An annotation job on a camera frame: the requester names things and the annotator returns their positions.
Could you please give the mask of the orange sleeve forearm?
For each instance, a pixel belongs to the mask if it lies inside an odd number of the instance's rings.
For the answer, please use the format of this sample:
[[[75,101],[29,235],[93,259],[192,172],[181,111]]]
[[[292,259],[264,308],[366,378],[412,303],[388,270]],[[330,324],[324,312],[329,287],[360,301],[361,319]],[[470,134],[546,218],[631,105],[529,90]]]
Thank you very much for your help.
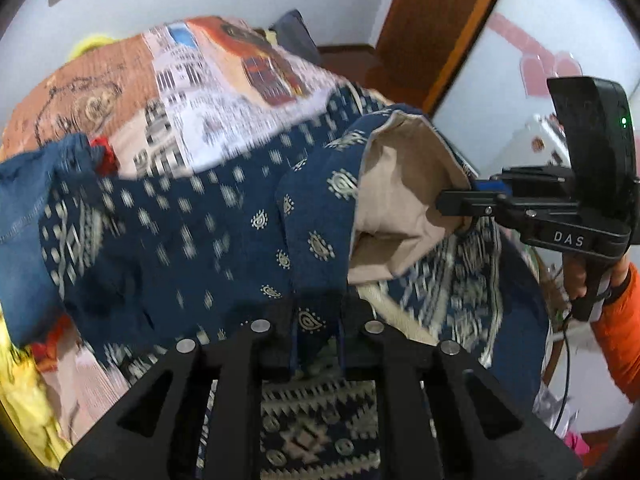
[[[630,403],[639,401],[639,273],[631,263],[627,277],[604,304],[597,322],[591,324],[608,371]]]

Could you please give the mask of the right hand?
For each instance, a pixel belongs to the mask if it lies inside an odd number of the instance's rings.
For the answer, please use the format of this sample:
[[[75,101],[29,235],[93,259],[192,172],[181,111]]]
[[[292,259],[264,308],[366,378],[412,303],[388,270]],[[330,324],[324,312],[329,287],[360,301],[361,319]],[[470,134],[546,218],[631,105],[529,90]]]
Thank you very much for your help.
[[[618,263],[612,267],[610,278],[614,292],[624,292],[628,286],[630,260],[624,255]],[[563,255],[564,288],[570,300],[582,298],[588,292],[586,260],[581,256]]]

